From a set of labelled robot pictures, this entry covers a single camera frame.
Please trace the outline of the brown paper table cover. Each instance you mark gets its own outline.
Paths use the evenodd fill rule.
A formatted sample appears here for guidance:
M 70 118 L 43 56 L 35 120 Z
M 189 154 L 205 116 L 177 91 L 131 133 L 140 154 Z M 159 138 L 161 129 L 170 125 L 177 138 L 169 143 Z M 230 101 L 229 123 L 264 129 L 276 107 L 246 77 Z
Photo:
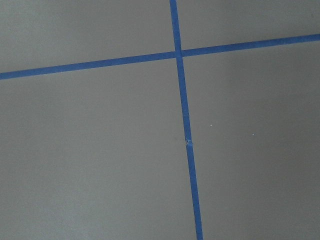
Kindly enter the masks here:
M 3 0 L 3 240 L 317 240 L 317 0 Z

